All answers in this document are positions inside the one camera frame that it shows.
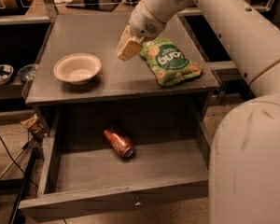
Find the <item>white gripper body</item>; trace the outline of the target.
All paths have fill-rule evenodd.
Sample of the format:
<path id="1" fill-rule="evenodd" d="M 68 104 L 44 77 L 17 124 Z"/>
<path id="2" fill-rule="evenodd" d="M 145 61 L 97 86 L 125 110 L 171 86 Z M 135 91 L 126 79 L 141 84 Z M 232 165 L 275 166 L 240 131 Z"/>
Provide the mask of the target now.
<path id="1" fill-rule="evenodd" d="M 145 38 L 157 37 L 165 28 L 165 23 L 158 21 L 149 11 L 144 1 L 133 10 L 129 26 L 133 35 Z"/>

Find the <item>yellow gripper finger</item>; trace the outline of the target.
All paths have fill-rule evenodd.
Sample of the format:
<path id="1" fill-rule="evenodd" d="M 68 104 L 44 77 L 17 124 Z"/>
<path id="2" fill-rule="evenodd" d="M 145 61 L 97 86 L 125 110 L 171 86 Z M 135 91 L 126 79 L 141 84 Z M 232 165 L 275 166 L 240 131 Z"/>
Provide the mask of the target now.
<path id="1" fill-rule="evenodd" d="M 124 48 L 125 43 L 128 41 L 128 39 L 131 36 L 131 30 L 130 30 L 130 26 L 127 25 L 121 35 L 121 38 L 119 40 L 118 43 L 118 47 L 117 47 L 117 55 L 120 55 L 122 53 L 122 50 Z"/>
<path id="2" fill-rule="evenodd" d="M 126 37 L 120 40 L 117 56 L 123 61 L 128 61 L 142 50 L 142 38 Z"/>

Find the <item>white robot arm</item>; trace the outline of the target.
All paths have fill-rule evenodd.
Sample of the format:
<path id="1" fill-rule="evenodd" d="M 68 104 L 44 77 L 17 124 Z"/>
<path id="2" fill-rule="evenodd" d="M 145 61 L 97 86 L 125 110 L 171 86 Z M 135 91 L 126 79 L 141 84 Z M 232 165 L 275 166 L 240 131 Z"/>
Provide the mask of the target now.
<path id="1" fill-rule="evenodd" d="M 253 99 L 229 112 L 209 161 L 210 224 L 280 224 L 280 29 L 245 0 L 142 0 L 119 42 L 127 61 L 194 4 Z"/>

